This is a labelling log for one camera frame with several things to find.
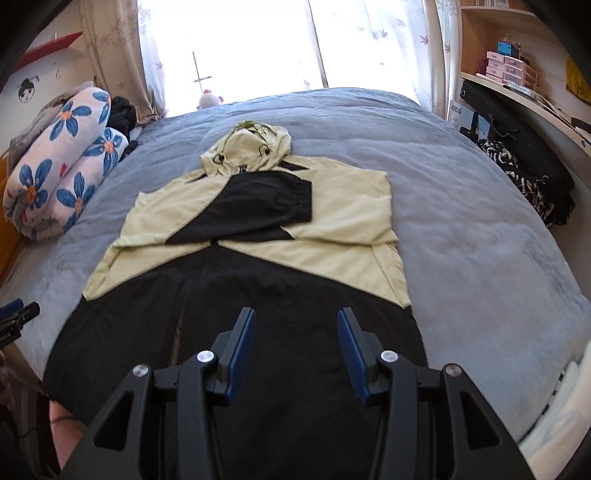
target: gray blanket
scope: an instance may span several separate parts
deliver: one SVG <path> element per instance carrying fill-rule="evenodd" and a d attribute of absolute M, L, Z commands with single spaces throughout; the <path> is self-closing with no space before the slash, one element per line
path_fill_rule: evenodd
<path fill-rule="evenodd" d="M 591 306 L 534 209 L 484 153 L 391 93 L 330 89 L 222 105 L 147 126 L 65 235 L 33 245 L 0 304 L 36 300 L 17 346 L 39 376 L 86 279 L 138 192 L 200 166 L 237 122 L 286 127 L 293 153 L 388 172 L 414 316 L 429 363 L 457 362 L 515 438 L 591 339 Z"/>

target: blue flower print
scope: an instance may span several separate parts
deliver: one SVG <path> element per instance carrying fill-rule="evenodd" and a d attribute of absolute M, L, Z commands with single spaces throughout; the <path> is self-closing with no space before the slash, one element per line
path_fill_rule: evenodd
<path fill-rule="evenodd" d="M 43 160 L 37 167 L 35 179 L 33 179 L 33 171 L 29 165 L 23 165 L 21 167 L 18 178 L 27 189 L 21 190 L 19 193 L 24 194 L 29 210 L 41 208 L 45 205 L 49 194 L 47 190 L 42 190 L 41 187 L 49 175 L 52 164 L 53 162 L 50 158 Z"/>
<path fill-rule="evenodd" d="M 75 137 L 78 133 L 78 120 L 74 118 L 75 116 L 88 116 L 92 113 L 89 107 L 86 105 L 77 106 L 72 110 L 72 106 L 74 102 L 71 100 L 67 102 L 61 109 L 60 113 L 58 113 L 53 120 L 52 124 L 55 124 L 51 129 L 51 133 L 49 134 L 49 140 L 52 142 L 59 137 L 61 131 L 64 128 L 64 124 L 66 124 L 66 130 L 69 131 L 70 135 Z"/>
<path fill-rule="evenodd" d="M 111 112 L 111 96 L 107 92 L 95 92 L 92 94 L 100 102 L 105 102 L 102 112 L 99 117 L 99 125 L 109 118 Z"/>
<path fill-rule="evenodd" d="M 63 226 L 65 232 L 72 228 L 72 225 L 78 221 L 82 210 L 84 210 L 86 204 L 95 194 L 96 187 L 94 185 L 91 185 L 86 190 L 84 187 L 84 177 L 82 176 L 82 173 L 78 172 L 74 177 L 74 193 L 66 189 L 58 189 L 56 192 L 57 200 L 62 205 L 74 209 L 74 213 L 72 213 L 71 217 L 68 218 L 68 221 Z"/>
<path fill-rule="evenodd" d="M 119 148 L 123 141 L 121 135 L 113 135 L 113 132 L 109 128 L 105 128 L 104 136 L 104 138 L 97 138 L 83 154 L 85 157 L 98 157 L 103 153 L 105 154 L 105 158 L 103 159 L 103 178 L 117 165 L 119 154 L 116 148 Z"/>

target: rolled blanket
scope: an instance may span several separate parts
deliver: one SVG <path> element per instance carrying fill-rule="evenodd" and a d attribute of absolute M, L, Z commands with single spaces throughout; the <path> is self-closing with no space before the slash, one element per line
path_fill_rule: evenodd
<path fill-rule="evenodd" d="M 41 214 L 61 179 L 87 147 L 101 137 L 111 108 L 109 94 L 86 88 L 61 108 L 53 122 L 33 142 L 8 178 L 4 215 L 17 228 L 40 223 Z"/>
<path fill-rule="evenodd" d="M 105 128 L 61 178 L 40 214 L 23 225 L 22 234 L 34 240 L 45 240 L 67 232 L 117 165 L 127 145 L 127 139 L 120 132 Z"/>

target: cable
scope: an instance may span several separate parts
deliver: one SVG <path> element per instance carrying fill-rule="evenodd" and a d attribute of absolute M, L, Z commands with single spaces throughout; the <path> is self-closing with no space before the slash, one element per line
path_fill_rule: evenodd
<path fill-rule="evenodd" d="M 73 416 L 71 415 L 65 415 L 63 417 L 58 417 L 48 423 L 41 423 L 40 425 L 35 425 L 33 428 L 30 428 L 29 430 L 27 430 L 25 433 L 23 433 L 22 435 L 18 435 L 18 438 L 23 439 L 25 437 L 28 437 L 31 433 L 36 432 L 37 429 L 47 429 L 50 428 L 52 425 L 59 423 L 63 420 L 76 420 Z"/>

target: metal bolt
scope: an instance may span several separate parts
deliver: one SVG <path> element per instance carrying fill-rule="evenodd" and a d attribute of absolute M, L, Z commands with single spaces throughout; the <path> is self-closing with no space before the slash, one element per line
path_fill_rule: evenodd
<path fill-rule="evenodd" d="M 211 350 L 203 350 L 197 354 L 197 360 L 201 363 L 206 364 L 213 360 L 215 354 Z"/>
<path fill-rule="evenodd" d="M 450 377 L 459 377 L 462 374 L 462 367 L 456 364 L 449 364 L 445 367 L 445 373 Z"/>
<path fill-rule="evenodd" d="M 148 367 L 148 365 L 139 364 L 134 367 L 134 375 L 136 377 L 143 377 L 149 371 L 150 371 L 150 368 Z"/>
<path fill-rule="evenodd" d="M 379 354 L 379 357 L 384 362 L 388 362 L 389 364 L 398 360 L 398 354 L 392 350 L 384 350 L 381 354 Z"/>

